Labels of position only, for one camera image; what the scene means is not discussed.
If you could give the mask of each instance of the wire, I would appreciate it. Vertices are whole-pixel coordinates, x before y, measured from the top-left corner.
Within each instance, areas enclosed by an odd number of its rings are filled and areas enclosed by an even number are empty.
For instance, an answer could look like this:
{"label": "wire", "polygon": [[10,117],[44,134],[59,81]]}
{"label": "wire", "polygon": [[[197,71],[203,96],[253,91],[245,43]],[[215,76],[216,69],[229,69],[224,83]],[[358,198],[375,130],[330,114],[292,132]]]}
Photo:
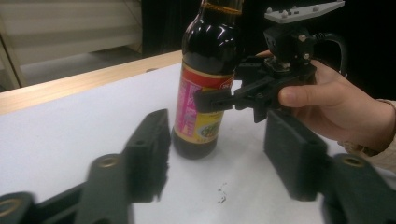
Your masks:
{"label": "wire", "polygon": [[347,77],[347,44],[344,40],[343,37],[340,35],[336,35],[333,33],[319,33],[313,35],[313,37],[318,41],[318,42],[324,42],[324,41],[332,41],[338,44],[341,50],[341,63],[340,63],[340,74],[343,75],[344,77]]}

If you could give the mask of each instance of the wooden edge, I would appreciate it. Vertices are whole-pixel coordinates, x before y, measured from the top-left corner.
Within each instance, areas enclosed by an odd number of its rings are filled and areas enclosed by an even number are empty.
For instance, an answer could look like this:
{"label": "wooden edge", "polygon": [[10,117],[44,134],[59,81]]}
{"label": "wooden edge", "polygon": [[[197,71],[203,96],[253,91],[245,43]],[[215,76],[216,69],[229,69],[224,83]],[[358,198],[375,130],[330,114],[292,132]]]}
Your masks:
{"label": "wooden edge", "polygon": [[0,115],[181,63],[181,50],[0,93]]}

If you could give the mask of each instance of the hand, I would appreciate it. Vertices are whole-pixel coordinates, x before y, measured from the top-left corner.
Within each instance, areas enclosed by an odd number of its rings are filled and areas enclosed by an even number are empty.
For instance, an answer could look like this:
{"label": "hand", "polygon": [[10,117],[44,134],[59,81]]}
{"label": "hand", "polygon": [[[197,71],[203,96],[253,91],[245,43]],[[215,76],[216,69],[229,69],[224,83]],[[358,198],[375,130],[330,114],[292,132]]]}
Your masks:
{"label": "hand", "polygon": [[279,102],[313,132],[383,151],[395,134],[395,110],[360,90],[338,72],[318,62],[316,85],[288,86]]}

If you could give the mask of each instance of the bottle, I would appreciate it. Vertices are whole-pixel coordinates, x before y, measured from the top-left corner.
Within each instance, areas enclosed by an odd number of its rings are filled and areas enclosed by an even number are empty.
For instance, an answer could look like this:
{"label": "bottle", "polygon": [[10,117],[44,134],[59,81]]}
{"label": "bottle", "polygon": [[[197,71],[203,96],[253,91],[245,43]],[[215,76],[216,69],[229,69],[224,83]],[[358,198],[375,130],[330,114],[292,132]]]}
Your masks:
{"label": "bottle", "polygon": [[193,94],[231,88],[242,54],[237,25],[243,0],[203,0],[182,39],[183,61],[172,140],[179,155],[196,160],[214,150],[223,111],[199,113]]}

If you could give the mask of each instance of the table surface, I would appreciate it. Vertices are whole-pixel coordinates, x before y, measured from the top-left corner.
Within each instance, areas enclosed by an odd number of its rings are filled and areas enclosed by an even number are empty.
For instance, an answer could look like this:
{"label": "table surface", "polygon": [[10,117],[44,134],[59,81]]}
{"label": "table surface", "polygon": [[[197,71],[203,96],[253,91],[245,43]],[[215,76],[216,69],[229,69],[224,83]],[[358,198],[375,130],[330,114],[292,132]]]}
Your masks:
{"label": "table surface", "polygon": [[[0,195],[28,191],[43,202],[84,182],[96,158],[120,153],[148,113],[167,109],[172,126],[180,62],[176,51],[1,93]],[[135,223],[323,223],[320,195],[289,197],[263,153],[265,121],[254,123],[252,113],[226,111],[218,145],[203,159],[183,159],[171,146],[161,200],[135,203]],[[323,139],[329,154],[344,152]]]}

